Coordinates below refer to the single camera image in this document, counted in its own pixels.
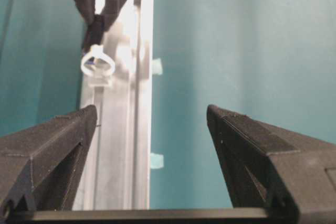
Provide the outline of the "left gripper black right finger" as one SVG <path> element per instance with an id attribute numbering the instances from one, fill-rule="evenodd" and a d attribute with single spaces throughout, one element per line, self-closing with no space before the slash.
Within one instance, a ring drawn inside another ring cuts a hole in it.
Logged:
<path id="1" fill-rule="evenodd" d="M 234 207 L 335 218 L 335 145 L 215 105 L 207 126 Z"/>

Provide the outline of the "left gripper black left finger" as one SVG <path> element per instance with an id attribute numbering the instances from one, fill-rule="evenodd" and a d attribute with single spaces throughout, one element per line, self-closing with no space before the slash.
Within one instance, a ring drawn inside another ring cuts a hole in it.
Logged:
<path id="1" fill-rule="evenodd" d="M 70 210 L 97 125 L 89 105 L 1 137 L 1 212 Z"/>

